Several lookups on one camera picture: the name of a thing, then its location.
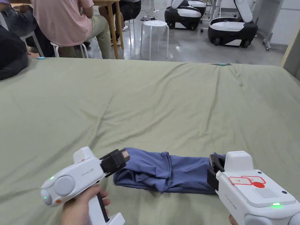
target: power strip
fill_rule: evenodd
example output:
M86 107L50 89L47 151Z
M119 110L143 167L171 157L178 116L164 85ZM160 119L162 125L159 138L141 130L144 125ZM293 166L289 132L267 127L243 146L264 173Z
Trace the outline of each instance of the power strip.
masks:
M143 18L141 18L141 21L144 21L144 20L155 20L155 17L154 16L144 16Z

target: jeans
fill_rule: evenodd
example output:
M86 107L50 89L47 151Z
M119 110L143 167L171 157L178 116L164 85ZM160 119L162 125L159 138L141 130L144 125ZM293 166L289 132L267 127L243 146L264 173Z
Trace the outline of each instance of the jeans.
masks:
M1 12L8 30L19 37L30 34L37 27L37 22L33 17L33 9L31 7L28 8L27 12L20 13L16 12L11 6L8 6Z
M27 12L20 13L15 11L11 6L8 6L1 12L1 14L4 17L8 30L10 32L15 33L19 37L23 37L34 31L35 36L37 37L40 47L44 53L44 56L54 56L53 46L42 33L33 16L33 8L29 6ZM35 42L32 37L26 39L26 44L29 47L36 48Z

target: wooden table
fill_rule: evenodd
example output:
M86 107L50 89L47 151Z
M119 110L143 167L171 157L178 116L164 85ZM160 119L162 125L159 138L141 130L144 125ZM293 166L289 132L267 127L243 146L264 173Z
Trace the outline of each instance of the wooden table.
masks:
M116 6L116 18L115 19L118 20L118 22L119 22L121 48L124 49L119 1L120 0L93 0L95 6L107 6L108 15L109 15L109 23L110 23L111 27L115 27L115 24L113 21L113 9L112 9L112 4L115 3L115 6ZM11 3L31 4L30 0L11 0L10 2ZM113 41L113 48L115 51L115 58L119 59L115 29L112 30L112 41Z

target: khaki pants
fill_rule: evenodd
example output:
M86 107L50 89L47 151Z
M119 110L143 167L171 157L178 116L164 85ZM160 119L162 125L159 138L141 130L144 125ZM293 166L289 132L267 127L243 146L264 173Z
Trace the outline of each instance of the khaki pants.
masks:
M103 59L110 58L110 30L107 20L100 15L93 15L90 18L92 21L92 32L87 41L93 37L97 38L99 48ZM76 53L74 46L60 48L60 57L75 58Z

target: folded blue shirt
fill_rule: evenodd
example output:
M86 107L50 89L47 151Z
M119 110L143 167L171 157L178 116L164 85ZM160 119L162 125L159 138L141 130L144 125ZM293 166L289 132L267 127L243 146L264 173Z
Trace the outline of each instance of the folded blue shirt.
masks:
M207 184L208 157L180 157L168 152L125 148L130 160L113 176L115 185L152 191L215 194Z

